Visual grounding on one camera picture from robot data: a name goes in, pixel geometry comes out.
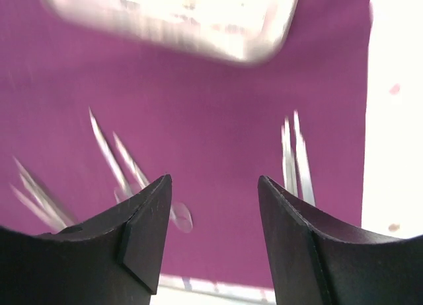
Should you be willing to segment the steel instrument tray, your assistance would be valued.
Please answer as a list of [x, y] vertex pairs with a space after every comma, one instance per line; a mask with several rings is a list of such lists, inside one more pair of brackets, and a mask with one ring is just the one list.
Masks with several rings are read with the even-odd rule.
[[266, 61], [299, 0], [41, 0], [62, 19], [228, 62]]

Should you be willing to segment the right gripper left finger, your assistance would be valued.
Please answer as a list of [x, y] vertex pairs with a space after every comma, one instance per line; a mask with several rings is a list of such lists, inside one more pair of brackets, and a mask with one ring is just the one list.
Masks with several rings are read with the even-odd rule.
[[56, 234], [1, 229], [2, 304], [148, 304], [157, 293], [172, 199], [164, 175]]

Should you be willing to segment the thin steel forceps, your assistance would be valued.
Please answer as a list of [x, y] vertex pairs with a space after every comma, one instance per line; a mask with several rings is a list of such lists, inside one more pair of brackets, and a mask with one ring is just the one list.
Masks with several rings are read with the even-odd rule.
[[31, 200], [37, 204], [40, 208], [46, 210], [46, 212], [52, 217], [57, 217], [60, 221], [63, 221], [67, 227], [76, 225], [77, 218], [71, 214], [64, 205], [62, 205], [57, 199], [51, 197], [46, 190], [34, 179], [29, 171], [20, 163], [20, 161], [13, 157], [17, 169], [19, 171], [20, 180], [24, 188], [32, 196]]

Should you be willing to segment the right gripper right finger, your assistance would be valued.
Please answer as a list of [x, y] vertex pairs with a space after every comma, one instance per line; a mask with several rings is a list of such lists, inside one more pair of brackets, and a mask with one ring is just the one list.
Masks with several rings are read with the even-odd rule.
[[276, 302], [420, 305], [422, 237], [343, 222], [261, 176], [258, 201]]

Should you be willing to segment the purple cloth wrap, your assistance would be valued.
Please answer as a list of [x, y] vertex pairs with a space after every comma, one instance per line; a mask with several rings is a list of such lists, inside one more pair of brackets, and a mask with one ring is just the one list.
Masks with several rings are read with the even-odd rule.
[[360, 225], [369, 0], [299, 0], [270, 61], [227, 65], [1, 0], [1, 224], [47, 231], [13, 194], [22, 163], [79, 220], [115, 203], [89, 116], [150, 179], [170, 174], [194, 221], [171, 226], [162, 270], [269, 287], [261, 175], [282, 180], [280, 128], [298, 111], [318, 207]]

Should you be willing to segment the steel tweezers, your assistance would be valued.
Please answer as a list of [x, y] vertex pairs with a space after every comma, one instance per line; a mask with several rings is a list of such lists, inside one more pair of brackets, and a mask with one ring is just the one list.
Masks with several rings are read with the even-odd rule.
[[295, 170], [295, 159], [291, 147], [291, 135], [289, 128], [289, 120], [285, 118], [283, 126], [281, 126], [281, 142], [282, 142], [282, 172], [284, 179], [284, 188], [294, 196], [298, 196], [297, 174]]
[[29, 198], [21, 191], [19, 191], [15, 186], [10, 185], [10, 187], [17, 199], [52, 230], [59, 232], [66, 227], [63, 221], [60, 221], [57, 217], [52, 217], [49, 215], [45, 209], [40, 208], [37, 204], [29, 200]]
[[312, 206], [316, 206], [307, 148], [301, 133], [299, 115], [297, 110], [293, 112], [294, 132], [295, 132], [295, 153], [298, 168], [299, 181], [303, 200]]

